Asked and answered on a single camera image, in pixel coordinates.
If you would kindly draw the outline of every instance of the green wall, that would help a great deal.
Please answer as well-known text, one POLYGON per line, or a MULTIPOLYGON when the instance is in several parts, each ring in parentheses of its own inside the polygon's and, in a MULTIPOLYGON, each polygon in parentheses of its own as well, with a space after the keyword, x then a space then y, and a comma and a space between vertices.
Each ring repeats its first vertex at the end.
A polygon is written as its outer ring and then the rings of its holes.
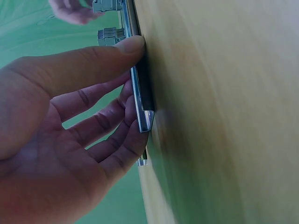
MULTIPOLYGON (((97 30, 118 26, 116 13, 106 13, 86 26, 56 19, 47 0, 0 0, 0 67, 21 56, 41 56, 97 45, 97 30)), ((117 89, 89 111, 64 123, 69 127, 115 98, 117 89)), ((145 224, 137 167, 123 177, 98 207, 76 224, 145 224)))

